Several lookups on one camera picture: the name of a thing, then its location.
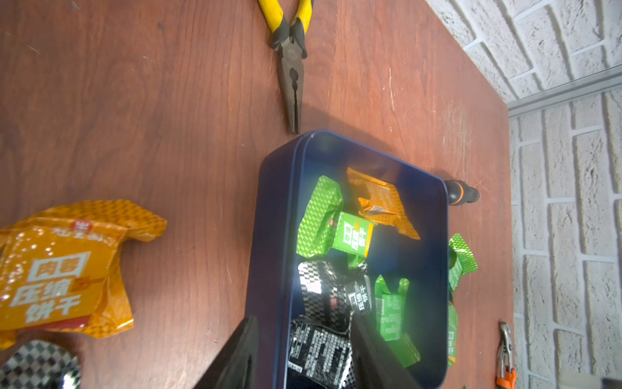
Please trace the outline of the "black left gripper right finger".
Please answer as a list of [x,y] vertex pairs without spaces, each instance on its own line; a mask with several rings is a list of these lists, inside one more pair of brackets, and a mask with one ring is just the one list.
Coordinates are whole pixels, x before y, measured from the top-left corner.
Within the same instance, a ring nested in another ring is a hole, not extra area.
[[356,388],[421,388],[402,367],[371,318],[354,314],[350,339]]

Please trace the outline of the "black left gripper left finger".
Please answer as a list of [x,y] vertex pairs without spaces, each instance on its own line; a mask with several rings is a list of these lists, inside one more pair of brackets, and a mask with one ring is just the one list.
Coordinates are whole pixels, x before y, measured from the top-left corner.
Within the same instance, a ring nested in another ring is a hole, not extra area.
[[194,388],[252,388],[258,348],[258,320],[244,318]]

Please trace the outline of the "dark blue storage box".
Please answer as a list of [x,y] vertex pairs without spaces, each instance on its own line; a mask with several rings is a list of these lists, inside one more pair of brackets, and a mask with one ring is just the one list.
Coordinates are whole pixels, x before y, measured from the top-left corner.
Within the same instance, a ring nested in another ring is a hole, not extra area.
[[448,194],[438,177],[330,131],[312,131],[279,147],[262,162],[250,255],[246,314],[259,321],[255,387],[283,388],[287,379],[289,324],[303,311],[296,253],[298,226],[322,176],[340,184],[347,212],[356,212],[347,171],[394,185],[413,240],[379,225],[368,257],[372,278],[391,290],[410,283],[405,330],[421,355],[409,368],[417,385],[439,388],[448,371]]

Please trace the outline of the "green cookie packet front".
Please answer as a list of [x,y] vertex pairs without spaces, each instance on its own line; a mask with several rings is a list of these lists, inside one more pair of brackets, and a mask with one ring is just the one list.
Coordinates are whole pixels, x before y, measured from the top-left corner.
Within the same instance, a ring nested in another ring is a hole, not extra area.
[[332,249],[359,258],[368,256],[376,224],[343,208],[340,184],[321,176],[298,228],[296,252],[300,256],[317,259]]

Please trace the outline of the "orange cookie packet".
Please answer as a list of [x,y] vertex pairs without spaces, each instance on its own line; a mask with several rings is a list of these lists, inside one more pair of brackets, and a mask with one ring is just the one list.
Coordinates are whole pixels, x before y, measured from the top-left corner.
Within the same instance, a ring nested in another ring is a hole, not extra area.
[[399,233],[420,240],[420,235],[408,220],[403,202],[393,184],[352,168],[347,169],[347,176],[361,217],[395,227]]
[[1,348],[19,332],[105,338],[134,326],[121,248],[160,237],[167,221],[129,200],[52,207],[1,231]]

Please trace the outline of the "black checkered cookie packet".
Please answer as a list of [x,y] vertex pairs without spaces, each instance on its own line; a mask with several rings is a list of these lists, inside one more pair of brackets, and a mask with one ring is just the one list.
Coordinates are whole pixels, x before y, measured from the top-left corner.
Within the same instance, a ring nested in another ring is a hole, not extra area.
[[1,368],[1,388],[80,388],[79,358],[43,340],[22,345]]

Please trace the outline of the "orange cookie packet front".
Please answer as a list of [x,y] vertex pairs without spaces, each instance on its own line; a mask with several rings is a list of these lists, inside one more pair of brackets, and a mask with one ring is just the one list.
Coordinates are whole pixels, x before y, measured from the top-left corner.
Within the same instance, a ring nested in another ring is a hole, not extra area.
[[105,338],[134,326],[121,248],[160,237],[167,221],[129,200],[52,207],[1,231],[1,348],[19,332]]

